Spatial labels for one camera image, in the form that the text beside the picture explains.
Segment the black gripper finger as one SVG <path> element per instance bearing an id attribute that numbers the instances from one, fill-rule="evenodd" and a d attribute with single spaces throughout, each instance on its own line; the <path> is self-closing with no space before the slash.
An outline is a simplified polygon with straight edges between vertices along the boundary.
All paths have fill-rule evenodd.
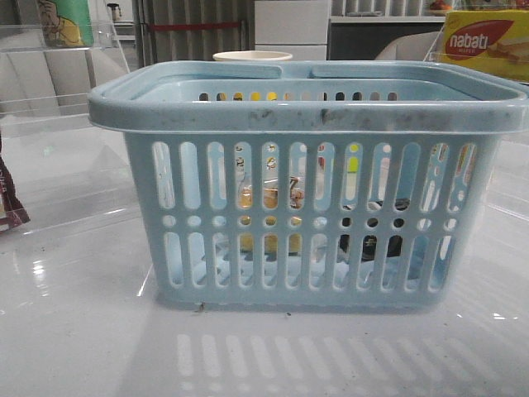
<path id="1" fill-rule="evenodd" d="M 383 207 L 383 204 L 384 204 L 383 200 L 370 201 L 368 202 L 368 209 L 372 211 L 378 211 Z M 402 212 L 406 210 L 409 207 L 409 198 L 397 198 L 394 207 L 398 212 Z M 352 209 L 352 207 L 348 205 L 348 206 L 345 206 L 344 209 Z M 375 227 L 378 225 L 378 223 L 379 221 L 376 218 L 370 218 L 368 219 L 367 226 Z M 348 227 L 351 224 L 352 224 L 352 218 L 342 219 L 341 225 L 343 227 Z M 402 218 L 397 218 L 393 221 L 393 226 L 396 228 L 400 228 L 403 225 L 404 225 L 404 220 Z M 364 237 L 363 243 L 362 243 L 361 261 L 372 261 L 375 258 L 377 242 L 378 240 L 375 235 L 368 235 Z M 387 257 L 400 256 L 401 250 L 402 250 L 402 243 L 403 243 L 403 238 L 401 236 L 395 235 L 395 236 L 390 237 L 388 240 L 386 256 Z M 350 248 L 350 236 L 346 234 L 342 234 L 339 240 L 340 253 L 348 254 L 349 248 Z"/>

